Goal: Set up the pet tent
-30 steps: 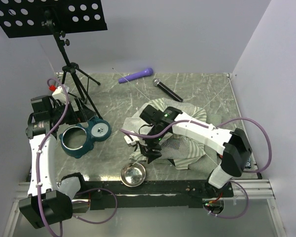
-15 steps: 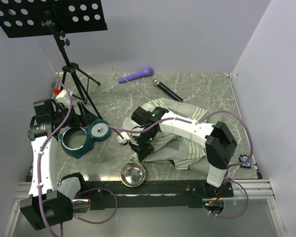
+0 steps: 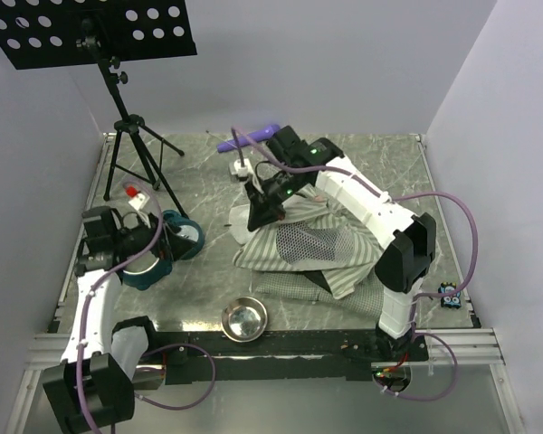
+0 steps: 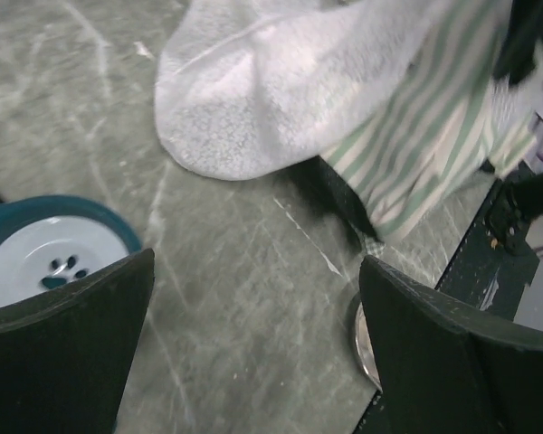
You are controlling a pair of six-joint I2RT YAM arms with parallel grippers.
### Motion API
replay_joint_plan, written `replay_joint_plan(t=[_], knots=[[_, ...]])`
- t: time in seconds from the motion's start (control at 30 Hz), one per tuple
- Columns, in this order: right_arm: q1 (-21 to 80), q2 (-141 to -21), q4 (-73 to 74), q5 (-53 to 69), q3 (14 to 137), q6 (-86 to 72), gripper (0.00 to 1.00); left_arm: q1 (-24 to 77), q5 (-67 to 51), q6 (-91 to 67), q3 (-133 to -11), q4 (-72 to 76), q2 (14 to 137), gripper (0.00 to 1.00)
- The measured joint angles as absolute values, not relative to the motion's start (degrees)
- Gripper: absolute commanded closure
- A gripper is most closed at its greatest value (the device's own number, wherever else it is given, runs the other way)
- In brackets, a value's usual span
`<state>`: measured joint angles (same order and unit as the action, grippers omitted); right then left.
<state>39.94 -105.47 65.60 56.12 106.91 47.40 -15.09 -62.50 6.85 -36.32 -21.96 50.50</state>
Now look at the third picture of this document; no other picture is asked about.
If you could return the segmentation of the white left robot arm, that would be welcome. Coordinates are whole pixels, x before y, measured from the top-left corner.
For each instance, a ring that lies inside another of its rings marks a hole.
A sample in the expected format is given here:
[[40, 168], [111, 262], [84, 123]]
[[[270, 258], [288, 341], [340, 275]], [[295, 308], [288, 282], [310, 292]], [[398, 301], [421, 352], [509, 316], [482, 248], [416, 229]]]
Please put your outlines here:
[[71, 337], [60, 363], [43, 373], [43, 389], [64, 433], [98, 433], [131, 419], [137, 364], [156, 360], [161, 344], [146, 317], [121, 328], [112, 320], [124, 268], [148, 252], [161, 255], [162, 214], [141, 213], [138, 226], [125, 228], [116, 209], [100, 206], [83, 213], [82, 225]]

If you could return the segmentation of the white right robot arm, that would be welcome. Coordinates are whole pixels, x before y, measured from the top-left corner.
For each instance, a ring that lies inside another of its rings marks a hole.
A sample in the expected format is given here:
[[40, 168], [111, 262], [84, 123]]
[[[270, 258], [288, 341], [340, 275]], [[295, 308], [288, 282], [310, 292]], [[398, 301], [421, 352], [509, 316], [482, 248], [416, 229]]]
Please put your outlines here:
[[377, 325], [384, 333], [376, 348], [387, 360], [400, 358], [409, 345], [406, 334], [414, 318], [415, 297], [435, 257], [434, 218], [411, 212], [378, 189], [325, 137], [307, 143], [292, 127], [283, 127], [266, 146], [256, 148], [279, 171], [266, 180], [251, 175], [245, 183], [248, 230], [285, 217], [284, 202], [306, 185], [341, 204], [375, 236], [383, 251], [375, 265], [376, 277], [385, 287]]

